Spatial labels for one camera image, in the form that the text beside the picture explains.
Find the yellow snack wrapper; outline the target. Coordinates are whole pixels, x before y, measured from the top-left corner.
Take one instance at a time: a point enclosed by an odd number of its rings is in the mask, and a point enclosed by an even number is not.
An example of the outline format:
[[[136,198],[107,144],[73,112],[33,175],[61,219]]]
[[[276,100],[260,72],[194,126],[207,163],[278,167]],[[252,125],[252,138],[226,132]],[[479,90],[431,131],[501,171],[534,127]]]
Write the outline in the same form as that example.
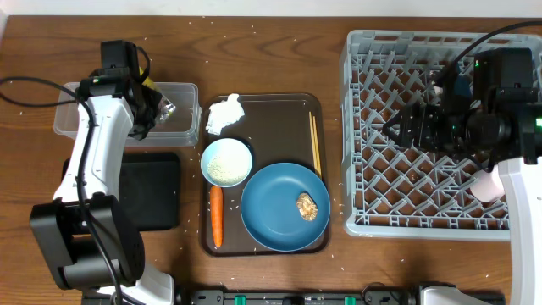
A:
[[[155,108],[155,123],[165,123],[176,110],[176,107],[149,77],[143,81],[143,86],[144,95],[147,99],[150,99],[149,103]]]

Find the white tissue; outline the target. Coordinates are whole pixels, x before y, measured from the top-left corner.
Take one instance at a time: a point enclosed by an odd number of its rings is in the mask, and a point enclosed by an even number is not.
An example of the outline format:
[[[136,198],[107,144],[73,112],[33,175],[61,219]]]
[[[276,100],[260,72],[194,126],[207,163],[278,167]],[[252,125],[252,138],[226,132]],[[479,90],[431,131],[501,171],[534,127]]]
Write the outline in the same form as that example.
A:
[[[210,106],[206,125],[209,134],[219,136],[223,128],[236,123],[245,115],[239,97],[239,94],[231,93],[226,100]]]

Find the pink plastic cup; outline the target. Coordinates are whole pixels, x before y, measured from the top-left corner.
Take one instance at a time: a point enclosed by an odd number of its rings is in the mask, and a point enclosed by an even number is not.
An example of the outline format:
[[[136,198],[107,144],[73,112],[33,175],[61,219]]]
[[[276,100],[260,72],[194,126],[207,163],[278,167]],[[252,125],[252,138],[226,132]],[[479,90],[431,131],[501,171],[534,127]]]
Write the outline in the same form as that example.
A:
[[[473,175],[473,178],[474,182],[470,186],[470,192],[479,201],[494,202],[505,195],[497,167],[494,167],[491,172],[480,170]]]

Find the light blue rice bowl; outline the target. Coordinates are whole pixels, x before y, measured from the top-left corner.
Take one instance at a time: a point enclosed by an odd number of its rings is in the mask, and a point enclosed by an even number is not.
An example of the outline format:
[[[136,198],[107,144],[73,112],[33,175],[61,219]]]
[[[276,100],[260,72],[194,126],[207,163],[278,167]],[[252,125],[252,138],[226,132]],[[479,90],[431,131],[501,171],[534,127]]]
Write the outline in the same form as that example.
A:
[[[252,153],[242,141],[221,138],[209,144],[201,158],[201,172],[214,186],[239,185],[252,170]]]

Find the orange carrot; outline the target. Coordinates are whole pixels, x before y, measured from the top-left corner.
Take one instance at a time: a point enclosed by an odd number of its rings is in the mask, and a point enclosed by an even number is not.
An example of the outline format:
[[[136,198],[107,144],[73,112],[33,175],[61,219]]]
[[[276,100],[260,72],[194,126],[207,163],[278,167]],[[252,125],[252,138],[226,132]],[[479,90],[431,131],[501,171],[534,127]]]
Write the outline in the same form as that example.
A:
[[[224,240],[224,197],[219,186],[211,187],[210,205],[213,242],[216,248],[220,248]]]

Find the light blue plastic cup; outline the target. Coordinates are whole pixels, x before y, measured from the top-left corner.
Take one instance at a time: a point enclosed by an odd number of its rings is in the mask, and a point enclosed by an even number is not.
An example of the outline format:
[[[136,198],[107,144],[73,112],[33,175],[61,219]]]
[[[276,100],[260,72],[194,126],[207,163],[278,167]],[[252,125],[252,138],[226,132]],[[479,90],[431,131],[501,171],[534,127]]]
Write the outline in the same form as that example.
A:
[[[441,90],[440,95],[443,100],[451,100],[456,97],[472,98],[470,80],[455,70],[440,71],[434,76],[433,87]]]

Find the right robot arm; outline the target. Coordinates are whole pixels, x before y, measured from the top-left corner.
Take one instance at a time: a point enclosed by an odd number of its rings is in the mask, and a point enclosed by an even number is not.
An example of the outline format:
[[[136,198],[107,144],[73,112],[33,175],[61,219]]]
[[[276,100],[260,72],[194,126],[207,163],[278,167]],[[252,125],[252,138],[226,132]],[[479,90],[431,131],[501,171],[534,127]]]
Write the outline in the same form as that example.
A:
[[[401,147],[466,158],[489,153],[485,173],[498,173],[506,199],[512,250],[512,304],[541,302],[541,101],[528,48],[496,48],[475,55],[473,92],[456,70],[440,77],[439,105],[405,106],[383,132]]]

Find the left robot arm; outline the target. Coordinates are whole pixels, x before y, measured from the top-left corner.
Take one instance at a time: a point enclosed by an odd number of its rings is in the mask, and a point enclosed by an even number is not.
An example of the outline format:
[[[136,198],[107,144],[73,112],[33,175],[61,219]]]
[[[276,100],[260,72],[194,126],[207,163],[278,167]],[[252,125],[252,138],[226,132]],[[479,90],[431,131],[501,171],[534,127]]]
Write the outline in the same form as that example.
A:
[[[82,80],[75,145],[50,203],[33,207],[30,227],[56,285],[112,304],[173,304],[174,279],[146,263],[139,230],[119,205],[128,137],[144,139],[165,116],[163,95],[141,68],[142,47],[101,44],[102,66]]]

